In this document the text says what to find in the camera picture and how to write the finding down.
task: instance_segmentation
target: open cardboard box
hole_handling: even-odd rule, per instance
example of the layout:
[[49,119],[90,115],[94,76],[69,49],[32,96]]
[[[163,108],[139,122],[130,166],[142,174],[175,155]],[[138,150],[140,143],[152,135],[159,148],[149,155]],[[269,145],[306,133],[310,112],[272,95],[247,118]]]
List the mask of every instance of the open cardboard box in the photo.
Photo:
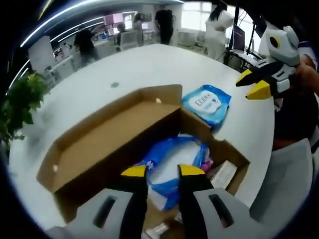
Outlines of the open cardboard box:
[[[54,194],[66,222],[107,182],[140,162],[156,142],[180,132],[206,143],[215,166],[229,160],[238,167],[227,188],[236,193],[249,161],[228,142],[214,139],[204,121],[181,107],[181,97],[181,85],[139,89],[83,119],[53,143],[37,180]],[[149,202],[144,228],[174,214],[159,212]]]

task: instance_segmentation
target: white table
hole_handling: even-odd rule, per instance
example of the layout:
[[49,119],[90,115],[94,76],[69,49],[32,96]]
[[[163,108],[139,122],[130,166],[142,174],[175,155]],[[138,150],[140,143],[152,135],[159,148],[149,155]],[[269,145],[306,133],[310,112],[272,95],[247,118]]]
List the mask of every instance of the white table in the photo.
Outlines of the white table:
[[[232,96],[226,119],[214,135],[228,140],[251,162],[236,194],[250,207],[271,156],[274,106],[272,99],[247,100],[245,95],[252,86],[236,88],[239,75],[206,56],[159,44],[130,49],[75,72],[45,96],[39,114],[49,121],[39,142],[31,144],[26,138],[12,143],[9,168],[16,175],[12,178],[22,202],[43,229],[63,226],[52,195],[36,181],[41,162],[57,137],[100,107],[140,87],[182,84],[185,95],[212,84]],[[120,84],[111,88],[113,82]]]

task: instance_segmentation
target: potted plant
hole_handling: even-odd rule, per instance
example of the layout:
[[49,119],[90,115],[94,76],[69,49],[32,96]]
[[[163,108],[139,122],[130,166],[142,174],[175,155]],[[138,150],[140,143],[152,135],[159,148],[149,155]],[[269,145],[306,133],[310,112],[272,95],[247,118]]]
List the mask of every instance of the potted plant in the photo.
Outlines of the potted plant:
[[35,111],[48,93],[43,77],[37,73],[18,79],[4,97],[0,112],[0,137],[6,149],[13,139],[24,139],[17,131],[36,124]]

